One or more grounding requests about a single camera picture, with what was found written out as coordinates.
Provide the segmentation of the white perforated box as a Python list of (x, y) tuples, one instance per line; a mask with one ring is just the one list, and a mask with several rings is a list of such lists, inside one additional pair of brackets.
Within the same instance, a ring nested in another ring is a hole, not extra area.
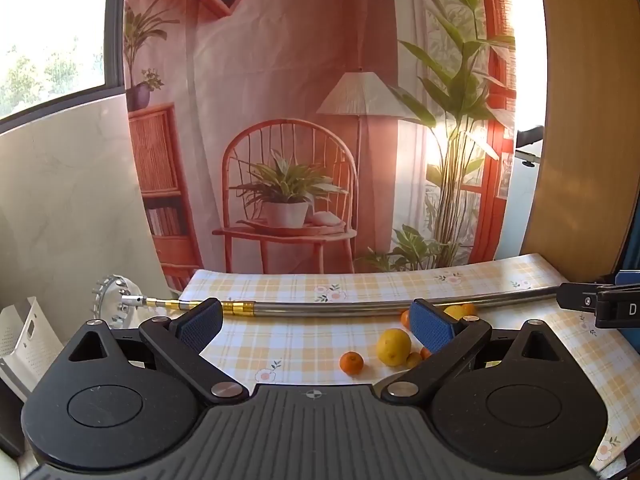
[(21, 401), (36, 388), (62, 348), (36, 297), (1, 310), (1, 379)]

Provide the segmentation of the yellow lemon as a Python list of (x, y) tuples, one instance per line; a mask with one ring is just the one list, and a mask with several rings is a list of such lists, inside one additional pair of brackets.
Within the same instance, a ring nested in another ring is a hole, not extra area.
[(458, 304), (457, 306), (446, 307), (445, 313), (455, 320), (460, 320), (460, 318), (468, 314), (468, 309), (464, 304)]

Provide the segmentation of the orange mandarin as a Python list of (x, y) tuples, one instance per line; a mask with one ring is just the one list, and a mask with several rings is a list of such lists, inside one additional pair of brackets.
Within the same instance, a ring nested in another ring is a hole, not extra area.
[(420, 355), (422, 356), (422, 359), (426, 360), (432, 355), (432, 352), (426, 347), (423, 347), (420, 351)]
[(338, 361), (338, 365), (343, 373), (348, 376), (357, 376), (363, 371), (363, 357), (358, 352), (345, 352)]
[(406, 330), (410, 330), (410, 312), (408, 310), (401, 313), (400, 322)]
[(460, 309), (462, 318), (468, 315), (477, 315), (477, 308), (474, 304), (462, 304)]

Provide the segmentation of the window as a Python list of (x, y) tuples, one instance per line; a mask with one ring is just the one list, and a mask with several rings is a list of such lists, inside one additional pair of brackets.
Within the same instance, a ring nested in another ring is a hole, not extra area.
[(124, 91), (124, 0), (1, 0), (1, 129)]

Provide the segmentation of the yellow green apple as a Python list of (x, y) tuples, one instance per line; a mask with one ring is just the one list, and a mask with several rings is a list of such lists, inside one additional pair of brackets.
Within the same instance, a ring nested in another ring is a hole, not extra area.
[(406, 367), (408, 368), (408, 370), (411, 370), (413, 367), (416, 367), (419, 364), (421, 364), (422, 361), (423, 361), (423, 358), (420, 352), (411, 352), (408, 355), (408, 358), (406, 361)]

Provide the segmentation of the telescopic metal pole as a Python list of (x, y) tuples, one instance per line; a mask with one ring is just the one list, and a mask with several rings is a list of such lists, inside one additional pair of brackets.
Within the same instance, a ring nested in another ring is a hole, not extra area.
[[(474, 304), (477, 308), (495, 308), (521, 304), (522, 302), (554, 298), (558, 286), (514, 290), (514, 292), (493, 292), (492, 294), (469, 297), (445, 297), (427, 299), (439, 309), (458, 304)], [(201, 300), (165, 300), (147, 296), (124, 295), (116, 302), (117, 313), (129, 314), (134, 309), (164, 308), (168, 311), (183, 312), (194, 309)], [(270, 318), (362, 318), (363, 316), (393, 315), (408, 310), (412, 299), (375, 300), (366, 302), (284, 302), (221, 300), (225, 315), (269, 316)]]

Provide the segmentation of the large yellow grapefruit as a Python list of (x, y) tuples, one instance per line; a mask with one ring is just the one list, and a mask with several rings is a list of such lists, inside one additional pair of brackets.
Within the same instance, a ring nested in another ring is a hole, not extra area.
[(378, 338), (376, 356), (386, 366), (398, 367), (406, 364), (411, 349), (409, 335), (399, 328), (390, 328)]

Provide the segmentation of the wooden board panel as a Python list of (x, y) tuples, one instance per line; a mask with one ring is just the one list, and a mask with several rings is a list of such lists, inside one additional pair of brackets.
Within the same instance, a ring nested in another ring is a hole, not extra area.
[(522, 251), (571, 281), (613, 272), (639, 194), (639, 0), (544, 0), (544, 145)]

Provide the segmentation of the printed room backdrop cloth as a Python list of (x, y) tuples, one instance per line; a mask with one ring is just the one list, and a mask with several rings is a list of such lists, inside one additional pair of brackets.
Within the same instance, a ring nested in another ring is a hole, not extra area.
[(491, 260), (511, 0), (125, 0), (129, 128), (167, 284)]

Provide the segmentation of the black wall hook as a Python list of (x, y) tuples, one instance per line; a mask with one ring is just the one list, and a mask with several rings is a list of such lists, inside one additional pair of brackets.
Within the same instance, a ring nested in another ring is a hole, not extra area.
[(525, 151), (526, 146), (544, 140), (544, 126), (537, 126), (527, 130), (518, 130), (515, 137), (514, 156), (526, 167), (535, 167), (540, 163), (540, 157)]

